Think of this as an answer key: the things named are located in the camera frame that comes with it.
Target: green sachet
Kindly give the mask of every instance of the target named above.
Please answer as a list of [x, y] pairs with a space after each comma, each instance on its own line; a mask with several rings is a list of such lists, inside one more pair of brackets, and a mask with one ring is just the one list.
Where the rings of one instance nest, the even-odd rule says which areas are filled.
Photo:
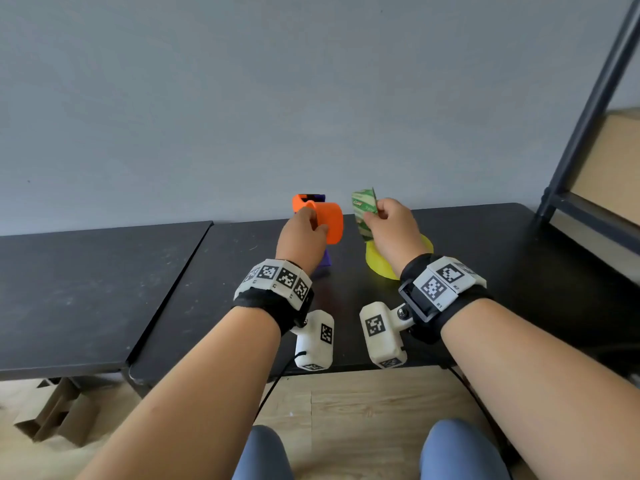
[[372, 240], [373, 234], [371, 233], [371, 229], [365, 224], [362, 217], [365, 212], [378, 213], [376, 193], [373, 192], [373, 189], [358, 190], [357, 192], [351, 193], [351, 203], [353, 204], [359, 233], [365, 241]]

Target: light wood floor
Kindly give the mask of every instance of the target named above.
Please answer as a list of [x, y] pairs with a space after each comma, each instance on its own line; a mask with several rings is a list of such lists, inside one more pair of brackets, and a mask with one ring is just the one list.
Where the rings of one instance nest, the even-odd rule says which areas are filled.
[[[12, 427], [33, 381], [0, 383], [0, 479], [72, 479], [138, 403], [127, 385], [90, 393], [101, 411], [91, 443], [61, 449], [32, 444]], [[457, 417], [491, 436], [464, 387], [437, 367], [286, 378], [256, 424], [281, 436], [298, 479], [417, 479], [420, 449], [432, 425]], [[526, 465], [518, 480], [533, 479]]]

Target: black table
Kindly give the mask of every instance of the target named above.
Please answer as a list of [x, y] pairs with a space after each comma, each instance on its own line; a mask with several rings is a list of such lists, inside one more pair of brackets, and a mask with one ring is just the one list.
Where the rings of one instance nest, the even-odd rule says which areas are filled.
[[[640, 289], [534, 213], [515, 204], [414, 210], [435, 251], [459, 258], [487, 279], [496, 300], [556, 337], [587, 352], [640, 344]], [[312, 276], [313, 307], [335, 319], [330, 372], [375, 369], [358, 314], [372, 301], [400, 305], [398, 282], [368, 268], [355, 220], [345, 215], [333, 266]], [[204, 238], [150, 332], [129, 375], [145, 394], [231, 306], [251, 267], [273, 257], [284, 220], [214, 226]], [[406, 366], [452, 363], [442, 343], [425, 346], [403, 334]], [[283, 337], [272, 374], [292, 357], [295, 336]], [[288, 374], [304, 374], [296, 367]]]
[[0, 237], [0, 380], [124, 368], [211, 224]]

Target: black metal frame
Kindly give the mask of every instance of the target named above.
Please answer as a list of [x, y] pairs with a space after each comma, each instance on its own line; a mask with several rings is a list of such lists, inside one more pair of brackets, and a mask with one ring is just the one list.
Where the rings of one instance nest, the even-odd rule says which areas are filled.
[[537, 211], [542, 220], [549, 221], [559, 209], [637, 254], [640, 254], [640, 227], [572, 194], [568, 188], [580, 169], [585, 149], [602, 122], [639, 39], [640, 0], [633, 0]]

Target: brown cardboard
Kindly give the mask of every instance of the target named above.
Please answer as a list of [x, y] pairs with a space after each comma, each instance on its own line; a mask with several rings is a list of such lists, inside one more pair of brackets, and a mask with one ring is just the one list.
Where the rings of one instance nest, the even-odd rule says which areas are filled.
[[13, 425], [34, 442], [59, 436], [76, 446], [84, 445], [98, 414], [98, 407], [69, 379], [44, 385], [28, 396]]
[[571, 192], [640, 225], [640, 110], [605, 117]]

